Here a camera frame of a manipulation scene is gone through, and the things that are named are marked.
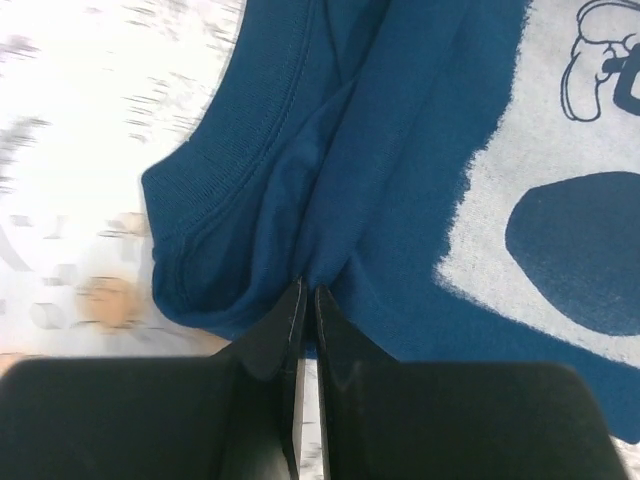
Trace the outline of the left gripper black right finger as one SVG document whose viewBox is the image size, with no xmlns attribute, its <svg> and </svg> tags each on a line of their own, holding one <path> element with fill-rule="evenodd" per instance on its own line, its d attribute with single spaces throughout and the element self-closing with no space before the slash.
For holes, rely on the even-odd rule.
<svg viewBox="0 0 640 480">
<path fill-rule="evenodd" d="M 329 479 L 623 479 L 592 394 L 549 363 L 402 363 L 316 290 Z"/>
</svg>

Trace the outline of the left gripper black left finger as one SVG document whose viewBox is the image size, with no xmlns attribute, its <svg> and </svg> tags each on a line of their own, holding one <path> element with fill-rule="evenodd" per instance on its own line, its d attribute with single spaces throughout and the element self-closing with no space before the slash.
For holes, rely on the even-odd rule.
<svg viewBox="0 0 640 480">
<path fill-rule="evenodd" d="M 23 360 L 1 380 L 5 479 L 295 479 L 308 288 L 210 357 Z"/>
</svg>

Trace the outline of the blue t shirt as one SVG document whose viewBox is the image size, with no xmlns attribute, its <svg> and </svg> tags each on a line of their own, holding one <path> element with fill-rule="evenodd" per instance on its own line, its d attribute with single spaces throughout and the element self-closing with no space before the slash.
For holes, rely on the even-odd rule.
<svg viewBox="0 0 640 480">
<path fill-rule="evenodd" d="M 296 278 L 400 360 L 574 367 L 639 439 L 639 5 L 251 1 L 142 187 L 169 319 Z"/>
</svg>

